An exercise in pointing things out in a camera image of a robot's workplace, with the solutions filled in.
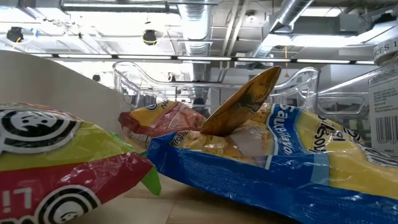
red and yellow chip bag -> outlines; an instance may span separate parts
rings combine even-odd
[[[0,223],[65,223],[152,168],[95,124],[45,106],[0,105]]]
[[[163,101],[123,112],[119,122],[132,144],[146,149],[150,140],[174,131],[199,131],[206,118],[181,102]]]

barcode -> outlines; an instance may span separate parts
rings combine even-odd
[[[376,118],[377,140],[398,140],[398,116]]]

clear plastic bottle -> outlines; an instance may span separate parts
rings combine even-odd
[[[398,156],[398,37],[377,45],[380,66],[369,79],[369,121],[372,147]]]

label sticker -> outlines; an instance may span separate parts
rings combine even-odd
[[[372,147],[398,156],[398,78],[369,87]]]

snack bag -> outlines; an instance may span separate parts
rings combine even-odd
[[[174,131],[192,130],[222,136],[243,124],[261,107],[281,70],[278,66],[272,67],[252,78],[207,120],[183,103],[164,101],[121,113],[119,122],[127,140],[130,140],[127,142],[143,150],[149,147],[153,137]]]
[[[135,186],[152,164],[95,124],[0,105],[0,223],[65,223]]]
[[[154,138],[158,172],[303,223],[397,223],[398,161],[293,106],[265,104],[227,137]]]
[[[147,149],[153,137],[174,131],[199,131],[206,118],[181,102],[163,101],[119,116],[124,135],[133,146]]]

